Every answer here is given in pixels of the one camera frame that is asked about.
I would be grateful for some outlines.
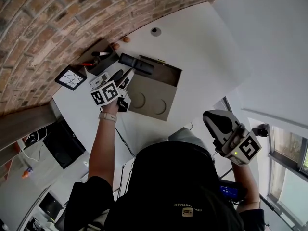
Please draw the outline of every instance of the person's right arm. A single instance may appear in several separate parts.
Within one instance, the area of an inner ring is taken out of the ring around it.
[[[241,213],[246,210],[260,208],[260,195],[258,185],[251,173],[249,165],[238,166],[232,163],[234,177],[236,182],[240,182],[243,187],[247,188],[245,200],[238,205],[237,212]]]

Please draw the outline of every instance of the digital display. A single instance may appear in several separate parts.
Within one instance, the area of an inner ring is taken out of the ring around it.
[[[236,188],[220,186],[220,190],[225,197],[233,198],[233,199],[237,198],[238,190]]]

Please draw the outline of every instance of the white table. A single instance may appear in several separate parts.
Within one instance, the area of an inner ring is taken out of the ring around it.
[[[153,27],[162,30],[154,37]],[[139,54],[182,69],[167,122],[133,112],[118,115],[116,127],[136,154],[146,144],[164,138],[192,121],[240,85],[251,73],[229,30],[209,3],[195,5],[160,18],[128,35],[130,43],[118,42],[117,51]],[[110,75],[127,66],[114,63]],[[90,95],[88,79],[75,91],[61,87],[54,100],[63,117],[87,151],[91,152],[98,126],[99,106]],[[115,138],[115,163],[132,157],[119,136]]]

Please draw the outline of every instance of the brown round object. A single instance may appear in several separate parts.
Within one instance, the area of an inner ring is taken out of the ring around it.
[[[123,41],[124,41],[125,43],[129,43],[129,42],[130,42],[130,38],[129,38],[129,37],[124,37],[124,38],[123,38]]]
[[[119,45],[119,44],[113,44],[113,45],[112,45],[112,48],[113,48],[114,50],[117,50],[117,49],[120,48],[120,45]]]

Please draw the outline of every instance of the wristband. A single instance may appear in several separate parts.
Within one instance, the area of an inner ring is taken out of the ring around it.
[[[100,115],[98,116],[98,118],[116,122],[116,115],[112,115],[106,112],[100,112]]]

